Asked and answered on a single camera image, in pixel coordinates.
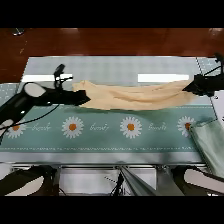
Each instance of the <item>robotic arm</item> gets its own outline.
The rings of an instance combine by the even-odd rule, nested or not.
[[[13,96],[0,107],[0,136],[4,134],[7,126],[19,122],[33,106],[50,106],[52,104],[78,106],[90,100],[86,96],[85,90],[77,92],[63,90],[62,83],[68,79],[63,80],[60,77],[64,68],[65,66],[61,64],[54,73],[55,89],[28,82],[23,86],[20,93]]]

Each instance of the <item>beige cloth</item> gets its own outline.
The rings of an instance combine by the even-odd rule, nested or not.
[[[73,84],[73,90],[86,90],[91,99],[80,105],[101,110],[159,110],[181,106],[192,101],[193,93],[182,91],[191,81],[176,81],[162,85],[123,87],[95,85],[89,81]]]

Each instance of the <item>daisy print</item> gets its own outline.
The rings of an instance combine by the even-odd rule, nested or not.
[[[22,135],[23,131],[25,131],[25,130],[26,130],[25,124],[16,125],[16,126],[9,128],[8,131],[6,132],[6,135],[8,135],[8,138],[17,138],[20,135]]]
[[[75,138],[82,134],[84,124],[78,117],[69,117],[63,122],[62,131],[66,138]]]
[[[195,120],[194,118],[190,118],[190,117],[182,117],[181,119],[179,119],[178,121],[178,131],[182,132],[182,135],[184,135],[185,137],[190,136],[189,135],[189,129],[192,123],[194,123]]]
[[[126,138],[135,138],[136,136],[139,136],[141,134],[142,125],[138,119],[135,119],[134,117],[126,117],[123,119],[120,125],[121,129],[120,131],[123,132],[123,135],[126,136]]]

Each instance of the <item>gray cloth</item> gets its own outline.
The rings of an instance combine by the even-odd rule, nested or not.
[[[211,172],[224,178],[224,129],[220,122],[193,124],[190,133]]]

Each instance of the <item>white stripe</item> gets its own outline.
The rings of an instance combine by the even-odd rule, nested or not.
[[[61,74],[61,78],[69,78],[72,77],[72,74]],[[22,82],[51,82],[54,81],[54,75],[24,75],[22,78]]]
[[[138,82],[174,82],[181,80],[189,80],[189,75],[138,74]]]

